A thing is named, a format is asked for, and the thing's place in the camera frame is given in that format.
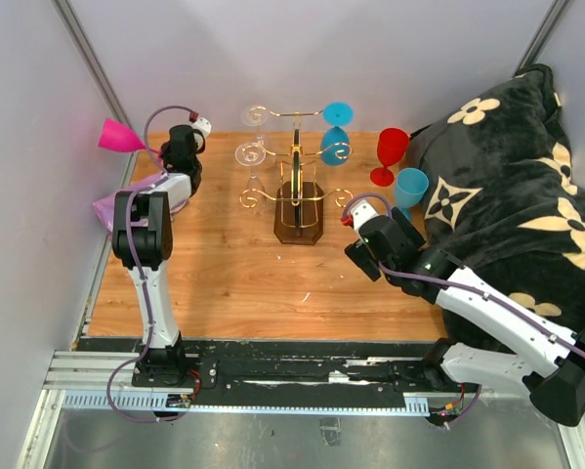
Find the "blue wine glass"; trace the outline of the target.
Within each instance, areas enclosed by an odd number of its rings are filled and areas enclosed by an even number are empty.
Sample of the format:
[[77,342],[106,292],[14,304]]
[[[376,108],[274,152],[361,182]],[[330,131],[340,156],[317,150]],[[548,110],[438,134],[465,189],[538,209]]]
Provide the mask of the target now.
[[410,209],[422,200],[428,187],[429,180],[423,171],[405,168],[398,172],[394,188],[396,206],[408,220],[412,218]]
[[345,127],[354,119],[353,109],[346,103],[327,105],[322,117],[330,128],[323,134],[320,143],[320,159],[329,166],[344,164],[351,154],[350,138]]

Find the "pink wine glass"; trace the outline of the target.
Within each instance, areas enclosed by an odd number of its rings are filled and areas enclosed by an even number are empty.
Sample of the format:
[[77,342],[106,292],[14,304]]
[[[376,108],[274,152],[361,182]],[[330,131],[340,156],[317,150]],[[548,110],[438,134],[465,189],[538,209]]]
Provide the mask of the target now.
[[98,147],[121,153],[146,148],[142,138],[132,128],[111,118],[104,121]]

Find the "purple cloth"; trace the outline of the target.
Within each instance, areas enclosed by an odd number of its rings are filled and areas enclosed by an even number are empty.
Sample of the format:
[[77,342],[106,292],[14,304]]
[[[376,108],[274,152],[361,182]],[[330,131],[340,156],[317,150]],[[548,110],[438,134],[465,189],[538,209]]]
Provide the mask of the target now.
[[[192,197],[192,190],[196,185],[190,176],[183,173],[156,173],[147,176],[136,183],[123,188],[123,191],[138,191],[141,194],[150,192],[167,192],[169,196],[171,219],[179,212]],[[113,229],[115,196],[117,192],[99,199],[93,203],[93,208],[102,225],[111,234]]]

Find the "red wine glass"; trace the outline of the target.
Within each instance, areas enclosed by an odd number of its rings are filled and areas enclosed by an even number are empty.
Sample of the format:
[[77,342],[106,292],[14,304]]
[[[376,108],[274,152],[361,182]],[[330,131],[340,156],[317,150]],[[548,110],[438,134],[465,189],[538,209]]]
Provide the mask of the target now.
[[409,142],[409,135],[399,128],[386,128],[380,132],[376,149],[380,166],[370,172],[370,181],[374,185],[387,187],[394,182],[392,167],[404,157]]

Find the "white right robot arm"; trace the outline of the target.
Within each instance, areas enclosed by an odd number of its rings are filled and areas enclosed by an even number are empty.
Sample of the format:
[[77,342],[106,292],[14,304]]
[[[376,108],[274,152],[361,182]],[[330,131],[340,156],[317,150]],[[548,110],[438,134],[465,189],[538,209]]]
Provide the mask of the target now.
[[482,329],[507,353],[440,339],[422,366],[424,383],[442,391],[476,384],[528,398],[549,419],[577,426],[585,414],[585,330],[574,332],[537,316],[483,281],[454,256],[426,248],[397,208],[379,213],[365,198],[341,216],[357,239],[346,255],[373,281],[380,277]]

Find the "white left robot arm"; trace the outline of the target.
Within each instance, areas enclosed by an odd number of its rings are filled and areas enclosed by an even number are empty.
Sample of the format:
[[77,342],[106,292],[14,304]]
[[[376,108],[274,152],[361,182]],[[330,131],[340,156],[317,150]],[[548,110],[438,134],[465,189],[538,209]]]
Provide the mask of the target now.
[[135,386],[179,387],[189,377],[183,339],[168,287],[173,250],[171,208],[190,199],[201,182],[205,134],[189,124],[169,130],[160,156],[159,182],[114,197],[111,245],[136,288],[143,322],[143,347],[135,361]]

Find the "front clear wine glass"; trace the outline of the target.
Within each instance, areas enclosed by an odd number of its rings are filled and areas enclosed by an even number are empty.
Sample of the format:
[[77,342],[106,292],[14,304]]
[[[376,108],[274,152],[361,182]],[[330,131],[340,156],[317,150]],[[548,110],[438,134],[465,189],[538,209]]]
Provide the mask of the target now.
[[246,187],[239,197],[240,204],[244,208],[253,209],[268,199],[266,188],[258,175],[258,167],[267,161],[269,153],[261,144],[248,142],[238,146],[234,156],[241,166],[250,170]]

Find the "clear wine glass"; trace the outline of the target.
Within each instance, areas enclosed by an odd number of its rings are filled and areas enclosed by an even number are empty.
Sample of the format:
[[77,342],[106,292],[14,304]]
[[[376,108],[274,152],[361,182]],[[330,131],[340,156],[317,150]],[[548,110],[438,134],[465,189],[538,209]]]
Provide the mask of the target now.
[[267,161],[269,153],[261,144],[248,142],[238,146],[234,156],[241,166],[250,170],[246,187],[239,197],[240,204],[244,208],[253,209],[268,199],[266,188],[258,175],[258,167]]
[[242,123],[254,130],[253,142],[268,149],[271,146],[270,136],[264,131],[264,124],[271,116],[270,111],[260,105],[251,105],[240,114]]

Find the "rear clear wine glass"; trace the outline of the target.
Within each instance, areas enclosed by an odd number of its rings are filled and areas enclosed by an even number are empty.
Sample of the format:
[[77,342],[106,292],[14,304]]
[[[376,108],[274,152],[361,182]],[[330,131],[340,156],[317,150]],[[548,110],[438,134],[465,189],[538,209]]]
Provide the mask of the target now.
[[271,146],[270,136],[264,131],[264,124],[271,116],[270,111],[260,105],[251,105],[240,114],[242,123],[254,130],[253,142],[268,149]]

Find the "black floral blanket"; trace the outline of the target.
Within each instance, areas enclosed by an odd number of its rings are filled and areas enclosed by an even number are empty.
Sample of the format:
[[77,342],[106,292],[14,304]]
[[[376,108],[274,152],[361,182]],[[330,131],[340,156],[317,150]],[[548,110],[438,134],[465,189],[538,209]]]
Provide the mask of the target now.
[[585,329],[585,190],[544,64],[413,133],[427,241],[535,315]]

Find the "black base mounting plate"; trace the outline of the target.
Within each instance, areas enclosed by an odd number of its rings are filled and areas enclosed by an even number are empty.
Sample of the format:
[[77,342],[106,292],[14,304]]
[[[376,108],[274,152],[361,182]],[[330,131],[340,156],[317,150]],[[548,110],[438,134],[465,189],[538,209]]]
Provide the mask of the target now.
[[450,401],[461,386],[424,363],[427,342],[186,340],[185,371],[140,364],[136,387],[200,385],[200,405],[290,410],[403,405],[407,393]]

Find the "left aluminium frame post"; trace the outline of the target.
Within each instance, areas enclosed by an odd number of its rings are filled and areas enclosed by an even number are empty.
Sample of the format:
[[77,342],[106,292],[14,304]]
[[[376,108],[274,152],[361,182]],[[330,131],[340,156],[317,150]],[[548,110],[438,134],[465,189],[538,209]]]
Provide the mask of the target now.
[[110,110],[110,114],[120,123],[132,126],[131,119],[128,117],[124,106],[120,103],[118,95],[111,85],[104,67],[71,2],[68,0],[51,0],[51,4],[62,20],[83,63],[96,83],[104,102]]

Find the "aluminium frame post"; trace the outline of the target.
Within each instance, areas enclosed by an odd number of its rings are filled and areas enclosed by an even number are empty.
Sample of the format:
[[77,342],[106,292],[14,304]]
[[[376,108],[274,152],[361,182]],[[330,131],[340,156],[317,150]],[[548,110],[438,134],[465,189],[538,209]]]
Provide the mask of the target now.
[[104,102],[110,110],[110,114],[120,123],[132,126],[131,119],[128,117],[124,106],[120,103],[118,95],[111,85],[104,67],[71,2],[68,0],[51,0],[51,4],[62,20],[83,63],[96,83]]
[[567,49],[564,43],[569,38],[577,4],[578,1],[570,0],[551,2],[517,62],[513,75],[535,64],[555,67],[564,63],[562,52]]

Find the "right aluminium frame post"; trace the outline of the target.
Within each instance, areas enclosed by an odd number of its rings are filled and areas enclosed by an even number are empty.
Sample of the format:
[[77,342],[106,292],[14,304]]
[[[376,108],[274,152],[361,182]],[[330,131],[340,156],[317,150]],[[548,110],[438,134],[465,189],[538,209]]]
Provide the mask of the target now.
[[577,4],[578,1],[570,0],[551,2],[517,62],[513,75],[535,64],[555,67],[564,63],[562,52],[567,49],[564,43],[569,38]]

